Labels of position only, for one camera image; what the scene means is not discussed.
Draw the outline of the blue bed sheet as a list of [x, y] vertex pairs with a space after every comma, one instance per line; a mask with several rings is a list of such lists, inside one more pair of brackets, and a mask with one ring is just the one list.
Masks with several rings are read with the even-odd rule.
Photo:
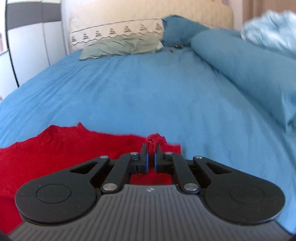
[[159, 133], [202, 155], [269, 180], [286, 197], [278, 219], [295, 233], [295, 133], [191, 48], [79, 60], [76, 51], [1, 102], [1, 147], [48, 126], [110, 134]]

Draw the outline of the red knit garment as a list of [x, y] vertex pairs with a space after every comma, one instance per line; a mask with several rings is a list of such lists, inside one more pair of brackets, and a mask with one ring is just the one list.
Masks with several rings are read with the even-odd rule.
[[179, 144], [169, 144], [159, 133], [148, 137], [110, 135], [87, 130], [81, 123], [72, 127], [49, 126], [39, 135], [1, 149], [1, 231], [10, 233], [22, 223], [15, 193], [30, 180], [78, 165], [99, 156], [112, 160], [147, 145], [153, 155], [161, 150], [181, 153]]

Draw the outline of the cream embroidered pillow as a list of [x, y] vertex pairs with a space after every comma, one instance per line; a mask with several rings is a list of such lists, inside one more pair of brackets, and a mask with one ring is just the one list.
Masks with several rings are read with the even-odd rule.
[[137, 19], [115, 21], [105, 24], [83, 23], [81, 19], [70, 21], [70, 49], [83, 50], [91, 43], [125, 36], [154, 34], [162, 39], [164, 25], [162, 19]]

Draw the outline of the light blue blanket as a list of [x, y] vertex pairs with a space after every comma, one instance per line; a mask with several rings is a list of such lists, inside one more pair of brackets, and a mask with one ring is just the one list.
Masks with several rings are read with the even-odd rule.
[[241, 38], [260, 47], [294, 55], [295, 13], [268, 10], [243, 25]]

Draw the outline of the teal blue pillow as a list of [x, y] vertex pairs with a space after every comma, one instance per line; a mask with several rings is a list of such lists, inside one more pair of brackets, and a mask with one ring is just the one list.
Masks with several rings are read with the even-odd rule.
[[162, 19], [162, 21], [164, 26], [162, 43], [164, 46], [190, 46], [191, 39], [196, 33], [210, 30], [205, 25], [188, 20], [182, 16], [168, 16]]

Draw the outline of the beige curtain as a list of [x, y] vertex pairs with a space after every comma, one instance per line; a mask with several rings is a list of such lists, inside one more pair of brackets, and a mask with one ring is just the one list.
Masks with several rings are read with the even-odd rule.
[[243, 23], [257, 16], [261, 16], [268, 10], [295, 12], [296, 7], [296, 0], [243, 0], [242, 2]]

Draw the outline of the rolled blue duvet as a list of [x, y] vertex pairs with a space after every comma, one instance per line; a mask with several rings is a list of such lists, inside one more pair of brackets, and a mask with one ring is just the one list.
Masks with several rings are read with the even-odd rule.
[[197, 33], [191, 48], [271, 114], [295, 131], [295, 59], [257, 47], [234, 30]]

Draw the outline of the sage green pillow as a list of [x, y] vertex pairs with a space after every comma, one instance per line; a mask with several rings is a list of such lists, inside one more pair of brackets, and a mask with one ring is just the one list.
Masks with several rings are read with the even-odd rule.
[[154, 53], [163, 48], [161, 40], [153, 34], [119, 36], [91, 43], [83, 49], [79, 60]]

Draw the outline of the white wardrobe with grey band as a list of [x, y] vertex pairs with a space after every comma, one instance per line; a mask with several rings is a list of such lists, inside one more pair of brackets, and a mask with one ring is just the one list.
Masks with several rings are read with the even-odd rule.
[[67, 55], [61, 1], [1, 1], [1, 99]]

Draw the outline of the small dark hair clip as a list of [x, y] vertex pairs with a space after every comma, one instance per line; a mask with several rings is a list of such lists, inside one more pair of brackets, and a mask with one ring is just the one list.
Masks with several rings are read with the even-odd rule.
[[174, 45], [174, 48], [176, 48], [176, 49], [182, 49], [183, 46], [182, 45]]

